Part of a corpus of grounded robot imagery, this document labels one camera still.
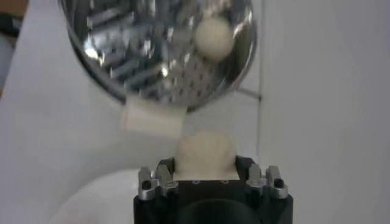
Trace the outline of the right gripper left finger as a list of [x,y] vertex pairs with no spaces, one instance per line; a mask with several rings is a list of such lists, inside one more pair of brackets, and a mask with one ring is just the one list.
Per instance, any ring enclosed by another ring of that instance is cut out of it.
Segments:
[[158,163],[154,173],[148,167],[138,171],[138,199],[150,201],[161,195],[169,197],[178,194],[179,182],[173,179],[174,158],[163,159]]

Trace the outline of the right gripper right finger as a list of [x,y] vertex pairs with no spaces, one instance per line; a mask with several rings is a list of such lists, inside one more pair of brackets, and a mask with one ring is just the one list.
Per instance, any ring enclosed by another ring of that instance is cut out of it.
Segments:
[[249,192],[258,192],[260,196],[268,193],[271,198],[277,200],[288,198],[288,186],[277,166],[269,166],[263,174],[260,166],[252,158],[237,156],[235,167],[239,179],[245,182]]

